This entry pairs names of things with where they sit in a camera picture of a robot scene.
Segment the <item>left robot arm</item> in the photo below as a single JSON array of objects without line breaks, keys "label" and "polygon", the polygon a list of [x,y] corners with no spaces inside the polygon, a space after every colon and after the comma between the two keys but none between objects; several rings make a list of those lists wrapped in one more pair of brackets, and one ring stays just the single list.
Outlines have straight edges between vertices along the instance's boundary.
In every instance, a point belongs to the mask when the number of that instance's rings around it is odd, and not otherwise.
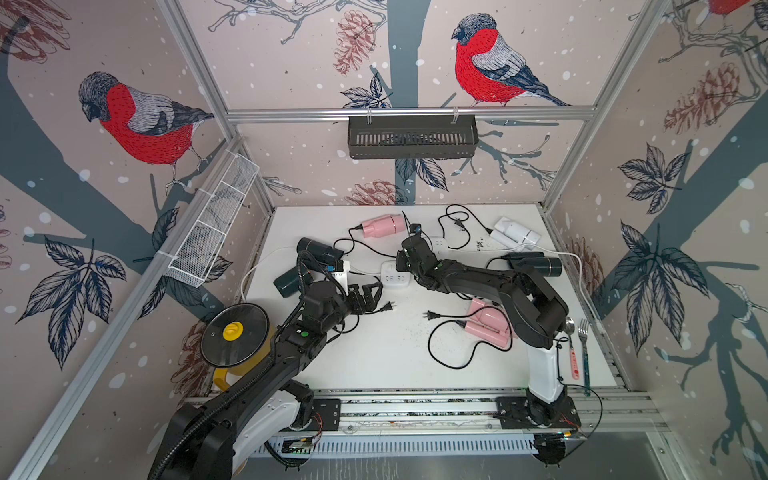
[{"label": "left robot arm", "polygon": [[379,283],[348,288],[331,280],[303,288],[297,306],[264,343],[266,356],[232,386],[171,419],[148,474],[151,479],[229,479],[279,431],[313,421],[315,393],[296,381],[324,349],[329,333],[344,333],[347,316],[377,314]]}]

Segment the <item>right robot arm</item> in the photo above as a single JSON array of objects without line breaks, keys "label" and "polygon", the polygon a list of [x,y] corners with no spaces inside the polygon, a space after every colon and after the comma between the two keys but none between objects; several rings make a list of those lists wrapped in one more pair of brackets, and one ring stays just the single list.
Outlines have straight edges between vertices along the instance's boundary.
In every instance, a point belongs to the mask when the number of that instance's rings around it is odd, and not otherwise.
[{"label": "right robot arm", "polygon": [[401,243],[396,269],[412,274],[417,284],[430,291],[472,295],[499,304],[511,330],[527,345],[527,417],[540,426],[560,418],[568,395],[559,379],[556,338],[565,331],[569,310],[545,277],[530,266],[499,271],[440,259],[419,233]]}]

